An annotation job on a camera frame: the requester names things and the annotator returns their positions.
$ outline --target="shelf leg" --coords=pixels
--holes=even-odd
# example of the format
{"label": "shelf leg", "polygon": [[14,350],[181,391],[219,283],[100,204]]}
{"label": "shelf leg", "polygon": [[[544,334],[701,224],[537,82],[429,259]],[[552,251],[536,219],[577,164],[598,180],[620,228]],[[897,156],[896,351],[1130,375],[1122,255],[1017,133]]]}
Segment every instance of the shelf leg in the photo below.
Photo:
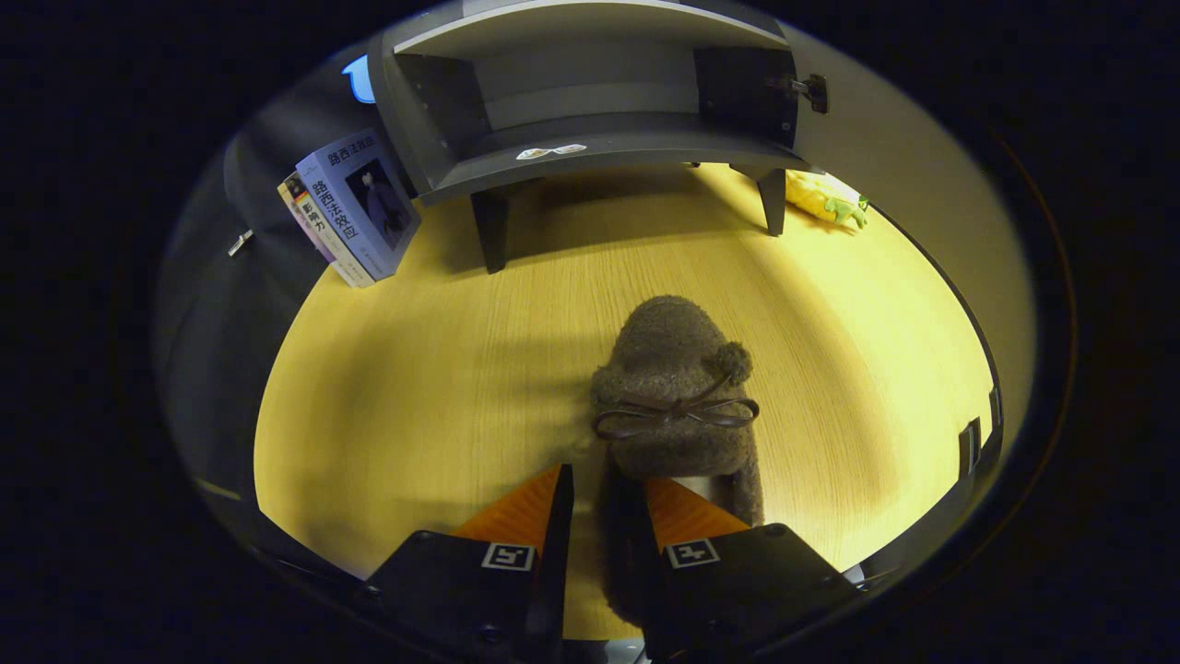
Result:
{"label": "shelf leg", "polygon": [[471,195],[471,209],[476,215],[487,274],[496,274],[507,263],[509,200],[498,192],[476,191]]}
{"label": "shelf leg", "polygon": [[739,164],[730,164],[729,167],[758,183],[762,211],[766,213],[766,230],[773,236],[782,235],[782,217],[787,212],[786,169]]}

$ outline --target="black bracket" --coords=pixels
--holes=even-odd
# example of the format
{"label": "black bracket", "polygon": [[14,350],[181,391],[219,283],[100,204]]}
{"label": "black bracket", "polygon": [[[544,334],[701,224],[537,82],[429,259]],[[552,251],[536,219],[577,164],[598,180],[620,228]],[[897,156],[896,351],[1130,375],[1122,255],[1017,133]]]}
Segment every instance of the black bracket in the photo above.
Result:
{"label": "black bracket", "polygon": [[800,94],[812,103],[812,110],[817,113],[827,113],[827,79],[817,73],[807,77],[807,80],[795,80],[793,78],[768,78],[768,87],[776,87],[787,93],[792,99]]}
{"label": "black bracket", "polygon": [[562,467],[543,554],[418,531],[358,590],[371,622],[455,662],[560,658],[573,476]]}
{"label": "black bracket", "polygon": [[782,524],[657,551],[643,489],[621,493],[654,662],[742,662],[860,596]]}

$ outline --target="door hinge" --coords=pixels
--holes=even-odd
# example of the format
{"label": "door hinge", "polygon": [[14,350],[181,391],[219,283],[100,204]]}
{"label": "door hinge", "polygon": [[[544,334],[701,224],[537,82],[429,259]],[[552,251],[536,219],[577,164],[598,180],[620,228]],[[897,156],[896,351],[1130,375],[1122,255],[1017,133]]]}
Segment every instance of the door hinge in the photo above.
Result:
{"label": "door hinge", "polygon": [[807,80],[795,80],[787,75],[768,78],[766,79],[766,85],[785,91],[792,99],[796,99],[799,94],[802,94],[805,99],[812,103],[813,111],[817,113],[827,112],[827,79],[822,75],[813,73],[807,77]]}

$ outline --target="pineapple plush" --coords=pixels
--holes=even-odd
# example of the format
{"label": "pineapple plush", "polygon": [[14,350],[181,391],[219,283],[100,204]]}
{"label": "pineapple plush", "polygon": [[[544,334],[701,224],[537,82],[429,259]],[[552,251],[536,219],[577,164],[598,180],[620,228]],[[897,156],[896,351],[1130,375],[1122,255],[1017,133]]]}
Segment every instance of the pineapple plush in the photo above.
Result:
{"label": "pineapple plush", "polygon": [[868,199],[828,175],[801,170],[787,171],[787,202],[817,218],[844,224],[851,216],[857,228],[868,223]]}

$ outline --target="pom-pom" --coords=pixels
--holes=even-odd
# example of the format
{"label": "pom-pom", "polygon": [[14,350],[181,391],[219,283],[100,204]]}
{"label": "pom-pom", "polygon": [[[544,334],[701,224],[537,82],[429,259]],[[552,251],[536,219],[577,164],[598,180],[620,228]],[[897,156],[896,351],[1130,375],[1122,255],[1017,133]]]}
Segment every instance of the pom-pom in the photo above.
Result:
{"label": "pom-pom", "polygon": [[706,364],[719,379],[728,376],[729,382],[734,386],[745,383],[754,370],[754,362],[750,360],[749,353],[738,342],[729,342],[717,349],[717,353],[707,359]]}

